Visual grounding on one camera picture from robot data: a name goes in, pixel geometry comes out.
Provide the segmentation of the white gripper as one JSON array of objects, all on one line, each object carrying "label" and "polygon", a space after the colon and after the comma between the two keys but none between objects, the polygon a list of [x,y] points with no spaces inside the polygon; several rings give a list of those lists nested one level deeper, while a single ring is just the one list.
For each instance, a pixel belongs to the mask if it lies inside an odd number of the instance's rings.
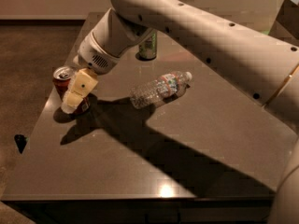
[{"label": "white gripper", "polygon": [[70,79],[61,105],[61,109],[66,114],[76,111],[83,100],[96,87],[98,83],[97,75],[110,72],[119,62],[119,58],[105,52],[96,42],[93,33],[89,32],[80,43],[73,62],[80,67],[88,68],[79,69]]}]

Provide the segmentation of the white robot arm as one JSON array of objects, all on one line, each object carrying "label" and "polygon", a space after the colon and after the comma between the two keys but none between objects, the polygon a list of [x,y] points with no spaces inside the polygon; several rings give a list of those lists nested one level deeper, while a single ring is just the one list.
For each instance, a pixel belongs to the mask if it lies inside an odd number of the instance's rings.
[{"label": "white robot arm", "polygon": [[110,0],[112,7],[81,42],[79,70],[64,95],[71,113],[129,48],[158,30],[299,130],[299,49],[179,0]]}]

